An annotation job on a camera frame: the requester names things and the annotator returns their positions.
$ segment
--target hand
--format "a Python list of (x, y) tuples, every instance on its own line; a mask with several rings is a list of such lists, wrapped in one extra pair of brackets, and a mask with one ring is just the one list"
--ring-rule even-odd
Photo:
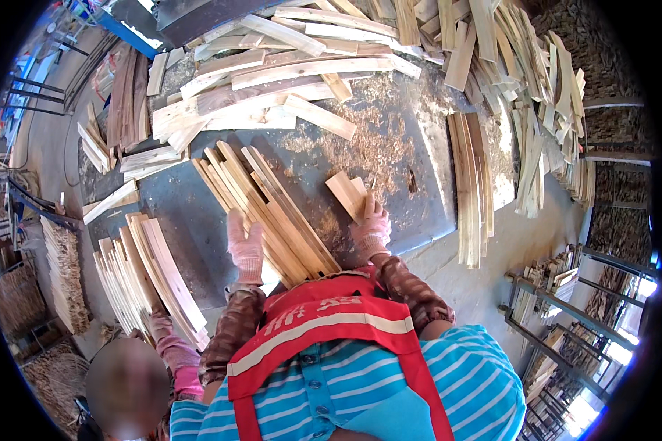
[(154, 342), (157, 343), (164, 337), (174, 332), (171, 319), (162, 309), (155, 307), (150, 314), (150, 333)]
[(375, 260), (374, 257), (382, 255), (384, 258), (392, 253), (385, 245), (389, 242), (392, 226), (389, 223), (388, 210), (382, 209), (373, 195), (366, 199), (366, 211), (363, 216), (363, 225), (355, 222), (351, 225), (351, 237), (358, 248), (363, 262)]
[(254, 223), (248, 238), (243, 228), (243, 213), (234, 208), (228, 213), (228, 252), (238, 267), (238, 283), (263, 284), (263, 226)]

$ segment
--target wall of stacked wood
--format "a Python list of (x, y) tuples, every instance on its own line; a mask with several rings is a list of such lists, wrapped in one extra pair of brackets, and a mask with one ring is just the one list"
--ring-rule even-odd
[[(637, 75), (609, 23), (589, 0), (528, 2), (537, 34), (553, 30), (572, 54), (573, 64), (585, 72), (584, 101), (607, 97), (642, 97)], [(650, 153), (654, 139), (646, 107), (586, 110), (587, 140), (622, 143), (595, 150)], [(648, 211), (604, 206), (606, 202), (643, 202), (649, 199), (648, 167), (622, 170), (597, 163), (596, 207), (588, 246), (623, 260), (647, 263), (652, 252)]]

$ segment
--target glove cuff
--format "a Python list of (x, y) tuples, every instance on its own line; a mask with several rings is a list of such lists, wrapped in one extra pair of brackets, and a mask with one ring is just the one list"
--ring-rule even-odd
[(392, 253), (385, 247), (387, 242), (388, 237), (385, 235), (368, 234), (364, 236), (360, 243), (358, 243), (361, 260), (368, 262), (374, 255), (381, 253), (391, 255)]
[(261, 286), (263, 284), (263, 260), (241, 260), (238, 263), (238, 283)]

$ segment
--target metal table surface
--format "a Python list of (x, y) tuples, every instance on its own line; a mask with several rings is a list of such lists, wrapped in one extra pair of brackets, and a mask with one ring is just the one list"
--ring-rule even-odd
[[(384, 201), (392, 221), (390, 251), (401, 253), (439, 239), (456, 230), (446, 111), (474, 109), (463, 93), (442, 85), (438, 66), (412, 61), (424, 68), (420, 80), (397, 72), (380, 73), (357, 80), (353, 98), (344, 104), (316, 102), (358, 126), (353, 141), (298, 119), (296, 130), (201, 132), (191, 143), (191, 156), (204, 157), (203, 149), (215, 147), (217, 140), (238, 148), (256, 147), (344, 269), (360, 264), (349, 236), (352, 220), (325, 185), (341, 170), (351, 178), (362, 177), (366, 188), (374, 185)], [(162, 107), (163, 97), (186, 81), (170, 82), (169, 90), (153, 97), (150, 105)], [(99, 174), (82, 153), (79, 161), (85, 203), (102, 200), (123, 185), (122, 174)], [(236, 277), (226, 252), (226, 217), (193, 164), (178, 164), (144, 178), (139, 189), (138, 204), (109, 209), (89, 224), (95, 249), (98, 239), (119, 237), (118, 228), (126, 225), (125, 213), (141, 211), (157, 217), (199, 307), (224, 305), (223, 288)]]

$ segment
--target floor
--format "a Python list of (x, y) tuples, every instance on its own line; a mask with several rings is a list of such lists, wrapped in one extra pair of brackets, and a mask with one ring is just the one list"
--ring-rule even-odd
[[(88, 30), (79, 39), (79, 48), (86, 51), (93, 48), (101, 38), (99, 31)], [(60, 61), (59, 69), (47, 77), (47, 84), (65, 87), (82, 55), (71, 52)], [(76, 121), (84, 119), (86, 104), (91, 100), (97, 109), (102, 101), (86, 87), (79, 98), (73, 118), (47, 114), (28, 115), (15, 147), (20, 154), (15, 158), (16, 165), (36, 171), (40, 176), (42, 198), (57, 200), (65, 193), (67, 213), (80, 213), (81, 197), (76, 141), (78, 132)], [(57, 110), (54, 103), (39, 103), (39, 107)], [(424, 278), (456, 311), (459, 324), (480, 323), (495, 337), (510, 357), (518, 373), (525, 369), (530, 349), (522, 353), (523, 339), (519, 334), (508, 331), (503, 315), (497, 306), (506, 302), (510, 285), (503, 277), (509, 269), (523, 268), (534, 259), (555, 255), (564, 250), (568, 243), (575, 243), (579, 237), (584, 213), (579, 205), (570, 201), (551, 176), (545, 177), (544, 209), (538, 219), (527, 219), (514, 213), (514, 202), (495, 212), (495, 236), (488, 243), (488, 257), (481, 261), (480, 269), (466, 269), (458, 264), (458, 233), (452, 233), (420, 249), (404, 255), (410, 269)], [(112, 323), (114, 314), (100, 285), (93, 248), (88, 234), (81, 234), (81, 256), (84, 293), (95, 319), (91, 329), (75, 340), (87, 358), (95, 355), (98, 349), (98, 334), (102, 322)], [(53, 307), (48, 283), (48, 266), (45, 252), (37, 256), (40, 270), (39, 282), (48, 304)], [(207, 329), (212, 333), (220, 308), (203, 311), (208, 319)], [(538, 331), (538, 324), (530, 326)]]

